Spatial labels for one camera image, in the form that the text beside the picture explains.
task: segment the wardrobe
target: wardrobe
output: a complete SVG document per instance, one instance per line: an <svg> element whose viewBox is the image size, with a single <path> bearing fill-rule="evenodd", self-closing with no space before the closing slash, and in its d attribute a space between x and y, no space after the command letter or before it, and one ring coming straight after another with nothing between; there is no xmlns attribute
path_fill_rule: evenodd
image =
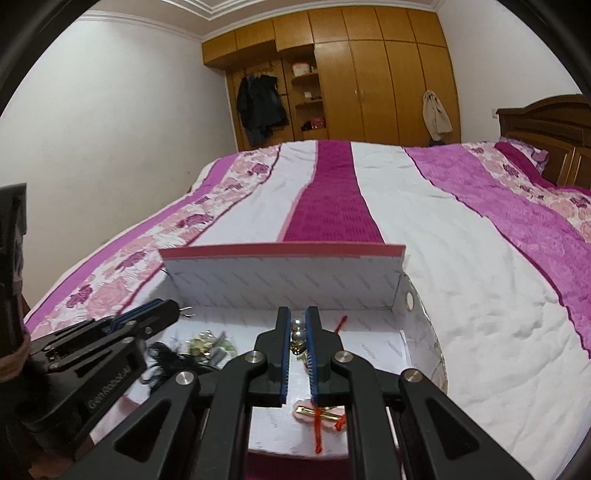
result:
<svg viewBox="0 0 591 480"><path fill-rule="evenodd" d="M291 65L314 70L294 77ZM435 12L399 7L333 7L295 12L230 31L203 43L203 62L226 72L239 149L248 150L235 101L249 74L278 78L290 124L265 145L306 138L428 145L423 94L441 99L459 142L460 114L447 44ZM314 101L304 96L312 92ZM326 128L302 131L323 116Z"/></svg>

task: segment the ceiling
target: ceiling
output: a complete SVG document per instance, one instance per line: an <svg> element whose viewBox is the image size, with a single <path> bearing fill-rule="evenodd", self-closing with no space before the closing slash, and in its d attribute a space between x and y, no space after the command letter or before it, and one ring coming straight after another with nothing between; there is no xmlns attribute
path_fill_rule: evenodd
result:
<svg viewBox="0 0 591 480"><path fill-rule="evenodd" d="M438 2L439 0L100 0L87 15L140 17L207 40L242 25L298 10L363 4L433 10Z"/></svg>

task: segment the pillow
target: pillow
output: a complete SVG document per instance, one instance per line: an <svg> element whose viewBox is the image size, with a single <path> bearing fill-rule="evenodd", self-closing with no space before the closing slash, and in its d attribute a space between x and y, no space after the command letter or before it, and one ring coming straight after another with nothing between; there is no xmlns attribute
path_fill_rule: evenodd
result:
<svg viewBox="0 0 591 480"><path fill-rule="evenodd" d="M517 150L523 153L530 162L532 162L533 166L540 174L544 171L546 165L550 161L550 157L546 150L540 150L539 148L535 148L521 140L501 137L499 142L507 142L513 145Z"/></svg>

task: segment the magenta stripe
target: magenta stripe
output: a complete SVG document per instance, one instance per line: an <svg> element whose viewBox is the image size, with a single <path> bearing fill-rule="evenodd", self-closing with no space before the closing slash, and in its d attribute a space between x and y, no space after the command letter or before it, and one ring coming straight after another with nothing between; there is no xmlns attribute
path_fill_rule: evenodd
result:
<svg viewBox="0 0 591 480"><path fill-rule="evenodd" d="M318 141L314 179L283 240L384 243L359 190L350 142Z"/></svg>
<svg viewBox="0 0 591 480"><path fill-rule="evenodd" d="M591 353L591 244L560 214L501 184L461 145L406 152L427 180L490 219L537 268Z"/></svg>
<svg viewBox="0 0 591 480"><path fill-rule="evenodd" d="M587 190L583 187L557 187L552 182L546 180L542 175L540 175L540 172L535 169L532 162L529 161L523 152L519 151L519 149L515 148L510 143L498 142L495 145L495 148L501 152L514 166L520 169L534 185L547 190L552 190L554 192L579 192L583 193L584 195L591 196L591 190Z"/></svg>
<svg viewBox="0 0 591 480"><path fill-rule="evenodd" d="M62 302L68 295L72 294L72 292L74 292L80 283L87 279L92 272L94 272L95 268L100 266L101 263L117 253L125 245L143 235L154 225L162 222L185 205L188 205L203 195L211 192L215 185L222 181L237 156L238 154L236 153L218 160L207 174L207 177L203 180L202 185L191 195L181 198L177 202L170 205L168 208L164 209L162 212L148 218L144 222L132 228L129 232L120 236L116 240L113 240L111 243L105 245L100 251L92 255L92 257L80 265L76 271L65 278L43 301L39 308L32 313L27 322L27 329L32 331L37 325L39 325L41 320L49 315L60 302Z"/></svg>

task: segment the black wire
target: black wire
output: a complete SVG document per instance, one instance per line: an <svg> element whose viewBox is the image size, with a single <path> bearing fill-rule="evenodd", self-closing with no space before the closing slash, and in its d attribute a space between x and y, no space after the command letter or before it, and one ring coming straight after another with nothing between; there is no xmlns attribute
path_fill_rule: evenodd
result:
<svg viewBox="0 0 591 480"><path fill-rule="evenodd" d="M170 378L182 371L191 371L197 375L219 370L209 365L200 364L193 355L177 353L172 351L162 342L155 342L148 347L148 356L155 361L151 367L152 375L148 378L141 378L144 385L150 386L150 394L158 390Z"/></svg>

